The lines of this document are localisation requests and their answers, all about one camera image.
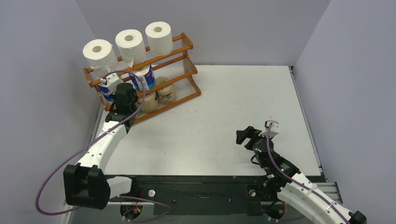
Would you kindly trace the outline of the brown roll plain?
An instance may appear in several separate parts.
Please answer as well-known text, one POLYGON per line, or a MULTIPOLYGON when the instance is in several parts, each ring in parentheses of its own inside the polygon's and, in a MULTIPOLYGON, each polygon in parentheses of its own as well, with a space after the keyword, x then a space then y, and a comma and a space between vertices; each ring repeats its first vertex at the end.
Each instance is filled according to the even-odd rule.
POLYGON ((145 95, 144 103, 141 110, 143 113, 150 113, 155 111, 158 106, 159 101, 157 99, 157 94, 153 92, 145 95))

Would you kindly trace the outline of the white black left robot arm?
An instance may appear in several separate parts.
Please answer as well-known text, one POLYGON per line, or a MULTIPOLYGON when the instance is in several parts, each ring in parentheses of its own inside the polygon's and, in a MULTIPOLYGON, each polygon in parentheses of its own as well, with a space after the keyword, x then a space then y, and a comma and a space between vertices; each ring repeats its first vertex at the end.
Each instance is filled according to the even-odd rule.
POLYGON ((131 178, 108 178, 104 174, 117 145, 132 127, 138 110, 136 90, 130 83, 117 85, 113 98, 100 136, 76 164, 67 165, 63 171, 68 205, 102 210, 112 198, 122 195, 133 201, 139 196, 139 187, 131 178))

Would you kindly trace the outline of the white toilet paper roll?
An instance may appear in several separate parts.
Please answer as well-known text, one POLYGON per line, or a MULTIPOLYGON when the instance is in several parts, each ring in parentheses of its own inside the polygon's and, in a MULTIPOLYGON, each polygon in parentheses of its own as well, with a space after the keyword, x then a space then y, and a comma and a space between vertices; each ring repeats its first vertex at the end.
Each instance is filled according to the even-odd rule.
POLYGON ((173 50, 171 27, 164 21, 153 22, 146 26, 145 33, 150 51, 155 56, 165 56, 173 50))
POLYGON ((83 47, 83 55, 90 68, 99 76, 117 70, 119 63, 112 44, 103 39, 95 39, 83 47))
POLYGON ((129 67, 132 68, 134 65, 146 60, 144 39, 140 31, 136 29, 122 30, 116 35, 115 43, 122 60, 129 67))

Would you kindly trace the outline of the orange wooden tiered shelf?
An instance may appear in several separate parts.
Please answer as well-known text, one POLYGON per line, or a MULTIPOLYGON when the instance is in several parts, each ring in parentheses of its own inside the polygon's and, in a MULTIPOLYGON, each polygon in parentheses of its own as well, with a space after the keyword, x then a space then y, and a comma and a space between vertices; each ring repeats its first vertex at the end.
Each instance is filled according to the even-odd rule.
POLYGON ((152 56, 148 60, 137 64, 132 68, 128 67, 123 62, 121 56, 118 57, 119 70, 122 72, 117 73, 117 75, 122 78, 123 82, 130 80, 128 75, 125 76, 124 71, 127 70, 133 72, 137 69, 143 68, 146 65, 152 66, 155 77, 165 77, 169 79, 167 82, 153 87, 153 89, 148 91, 148 94, 151 94, 165 86, 175 84, 175 82, 183 79, 187 79, 192 88, 195 90, 192 94, 183 98, 178 98, 175 102, 172 102, 168 105, 162 105, 153 112, 136 116, 135 124, 143 122, 153 116, 156 116, 201 95, 201 90, 193 79, 193 75, 198 73, 198 69, 188 55, 188 51, 193 49, 193 42, 186 33, 181 33, 180 35, 172 37, 172 41, 174 49, 171 53, 165 56, 152 56))

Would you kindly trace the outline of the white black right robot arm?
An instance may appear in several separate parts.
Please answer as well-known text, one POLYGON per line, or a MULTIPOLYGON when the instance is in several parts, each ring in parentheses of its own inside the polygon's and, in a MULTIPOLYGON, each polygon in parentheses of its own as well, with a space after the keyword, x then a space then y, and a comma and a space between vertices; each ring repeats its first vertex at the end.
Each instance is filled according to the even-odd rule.
POLYGON ((287 203, 314 224, 367 223, 363 213, 352 212, 331 199, 299 168, 274 150, 272 139, 279 133, 278 124, 267 121, 265 127, 264 132, 252 126, 236 131, 236 144, 249 140, 244 147, 254 152, 255 164, 266 173, 257 186, 263 188, 267 198, 287 203))

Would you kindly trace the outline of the brown roll with cartoon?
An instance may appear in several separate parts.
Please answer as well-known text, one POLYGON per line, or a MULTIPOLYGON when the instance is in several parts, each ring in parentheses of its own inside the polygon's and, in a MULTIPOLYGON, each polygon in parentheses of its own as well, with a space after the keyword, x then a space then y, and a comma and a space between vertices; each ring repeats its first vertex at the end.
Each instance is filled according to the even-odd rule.
POLYGON ((173 84, 169 84, 165 87, 156 90, 157 99, 159 103, 168 105, 175 102, 177 98, 176 89, 173 84))

